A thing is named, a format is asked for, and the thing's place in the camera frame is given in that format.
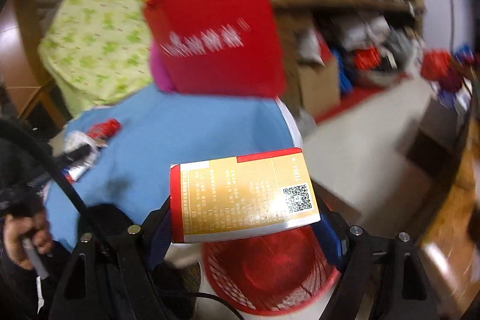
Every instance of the screw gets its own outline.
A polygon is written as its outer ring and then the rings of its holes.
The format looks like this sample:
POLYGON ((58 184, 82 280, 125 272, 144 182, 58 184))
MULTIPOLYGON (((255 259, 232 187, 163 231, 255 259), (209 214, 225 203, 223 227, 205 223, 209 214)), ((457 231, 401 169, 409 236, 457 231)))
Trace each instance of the screw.
POLYGON ((131 235, 136 235, 141 230, 142 230, 142 227, 135 224, 135 225, 129 226, 128 229, 127 229, 127 232, 131 235))
POLYGON ((351 226, 350 233, 355 236, 360 236, 363 233, 363 229, 359 226, 351 226))
POLYGON ((88 243, 90 240, 92 240, 92 234, 87 232, 86 234, 82 235, 80 240, 82 241, 82 243, 88 243))
POLYGON ((404 241, 404 242, 407 242, 407 241, 410 241, 410 235, 406 232, 400 232, 398 234, 398 238, 401 240, 401 241, 404 241))

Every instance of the green floral cloth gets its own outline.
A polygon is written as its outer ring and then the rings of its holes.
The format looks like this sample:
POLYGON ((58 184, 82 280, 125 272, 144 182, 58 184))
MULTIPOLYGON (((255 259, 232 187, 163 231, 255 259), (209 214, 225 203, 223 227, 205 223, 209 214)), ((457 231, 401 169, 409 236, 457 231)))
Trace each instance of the green floral cloth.
POLYGON ((73 116, 151 82, 143 0, 63 0, 39 46, 73 116))

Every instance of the person's hand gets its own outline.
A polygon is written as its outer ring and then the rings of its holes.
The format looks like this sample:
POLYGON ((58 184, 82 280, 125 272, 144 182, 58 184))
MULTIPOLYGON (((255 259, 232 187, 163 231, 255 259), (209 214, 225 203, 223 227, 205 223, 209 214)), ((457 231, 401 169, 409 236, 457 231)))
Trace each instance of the person's hand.
POLYGON ((3 243, 8 257, 13 263, 25 270, 33 270, 33 265, 28 259, 22 247, 22 235, 35 232, 30 238, 40 255, 49 253, 53 247, 50 224, 47 220, 45 209, 30 217, 13 217, 8 215, 5 218, 3 227, 3 243))

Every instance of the qr code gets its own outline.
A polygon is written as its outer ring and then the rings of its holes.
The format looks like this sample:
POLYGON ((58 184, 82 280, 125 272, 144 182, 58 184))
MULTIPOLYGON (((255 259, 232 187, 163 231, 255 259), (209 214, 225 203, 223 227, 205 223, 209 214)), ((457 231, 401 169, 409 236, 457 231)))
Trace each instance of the qr code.
POLYGON ((284 187, 282 192, 283 196, 285 197, 286 213, 296 214, 314 208, 311 202, 307 183, 284 187))

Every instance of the shelf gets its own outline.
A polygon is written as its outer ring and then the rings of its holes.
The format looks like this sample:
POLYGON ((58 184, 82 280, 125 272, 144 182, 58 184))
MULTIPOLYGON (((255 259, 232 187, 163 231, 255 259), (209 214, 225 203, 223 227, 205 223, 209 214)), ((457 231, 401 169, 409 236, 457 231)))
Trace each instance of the shelf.
MULTIPOLYGON (((274 9, 311 8, 323 10, 375 10, 385 13, 411 13, 409 2, 395 0, 270 0, 274 9)), ((423 12, 415 8, 416 14, 423 12)))

